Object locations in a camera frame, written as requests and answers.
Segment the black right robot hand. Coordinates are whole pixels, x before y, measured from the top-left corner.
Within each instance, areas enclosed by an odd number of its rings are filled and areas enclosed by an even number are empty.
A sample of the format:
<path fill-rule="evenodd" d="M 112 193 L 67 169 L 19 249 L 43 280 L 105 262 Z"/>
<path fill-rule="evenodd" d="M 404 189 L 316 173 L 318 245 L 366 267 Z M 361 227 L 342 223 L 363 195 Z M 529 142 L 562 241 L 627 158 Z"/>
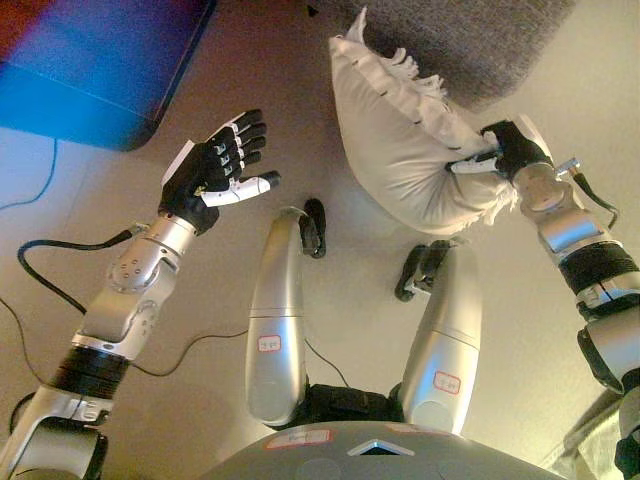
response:
<path fill-rule="evenodd" d="M 448 163 L 448 172 L 496 173 L 512 181 L 521 169 L 530 165 L 553 165 L 552 154 L 546 142 L 526 115 L 493 123 L 481 129 L 480 133 L 491 146 L 480 153 Z"/>

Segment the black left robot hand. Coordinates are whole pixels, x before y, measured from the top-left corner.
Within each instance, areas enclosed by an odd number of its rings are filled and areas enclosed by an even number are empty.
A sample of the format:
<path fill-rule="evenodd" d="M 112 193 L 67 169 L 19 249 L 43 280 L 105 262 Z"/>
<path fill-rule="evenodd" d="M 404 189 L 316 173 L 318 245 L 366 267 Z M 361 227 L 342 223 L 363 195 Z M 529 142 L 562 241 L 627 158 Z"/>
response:
<path fill-rule="evenodd" d="M 163 176 L 158 213 L 188 222 L 201 235 L 214 226 L 221 206 L 278 186 L 276 171 L 243 175 L 261 160 L 266 131 L 262 111 L 254 109 L 227 121 L 201 143 L 187 141 Z"/>

